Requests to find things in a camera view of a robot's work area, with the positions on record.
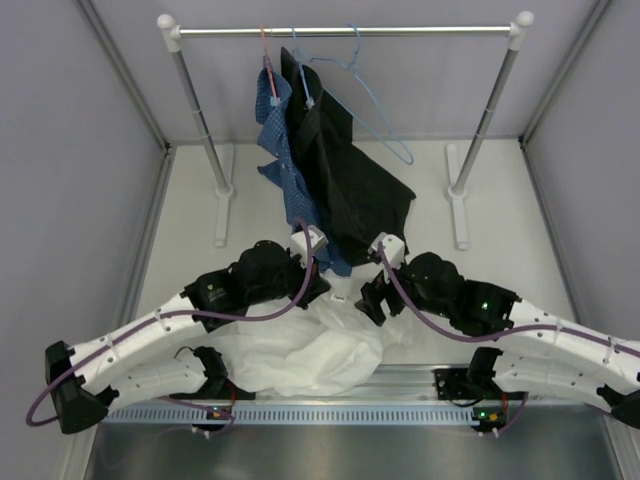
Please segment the white shirt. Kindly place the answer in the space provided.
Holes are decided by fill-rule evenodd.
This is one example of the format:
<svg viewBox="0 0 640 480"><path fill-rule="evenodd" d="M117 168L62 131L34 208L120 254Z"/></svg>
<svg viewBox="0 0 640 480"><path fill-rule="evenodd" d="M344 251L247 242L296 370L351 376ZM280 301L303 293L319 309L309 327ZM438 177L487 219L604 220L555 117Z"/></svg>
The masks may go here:
<svg viewBox="0 0 640 480"><path fill-rule="evenodd" d="M367 377L382 363L387 351L413 343L412 322L389 318L377 327L355 308L359 288L369 268L350 277L323 276L331 290L307 309L294 308L263 322L234 322L212 334L211 345L222 355L232 375L267 379Z"/></svg>

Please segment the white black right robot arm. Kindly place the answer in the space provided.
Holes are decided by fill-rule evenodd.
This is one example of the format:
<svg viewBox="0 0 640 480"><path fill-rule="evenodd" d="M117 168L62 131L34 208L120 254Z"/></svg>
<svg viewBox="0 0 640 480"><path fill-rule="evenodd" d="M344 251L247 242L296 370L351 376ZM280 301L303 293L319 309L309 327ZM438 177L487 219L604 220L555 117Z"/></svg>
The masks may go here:
<svg viewBox="0 0 640 480"><path fill-rule="evenodd" d="M476 350L468 390L555 397L639 425L639 344L564 320L506 288L464 278L434 253L383 270L361 289L358 310L376 325L410 309L427 327Z"/></svg>

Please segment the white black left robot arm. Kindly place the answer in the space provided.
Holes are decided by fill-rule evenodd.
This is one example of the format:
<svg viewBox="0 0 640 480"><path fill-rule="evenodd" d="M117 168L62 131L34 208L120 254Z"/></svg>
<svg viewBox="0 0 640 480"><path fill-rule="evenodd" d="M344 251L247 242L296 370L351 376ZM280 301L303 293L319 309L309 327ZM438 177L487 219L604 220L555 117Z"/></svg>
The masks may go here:
<svg viewBox="0 0 640 480"><path fill-rule="evenodd" d="M289 247L257 242L230 266L200 275L155 311L91 341L45 350L46 394L65 435L109 413L171 395L213 399L227 369L206 345L234 322L265 322L305 309L330 285L319 274L317 240L293 235Z"/></svg>

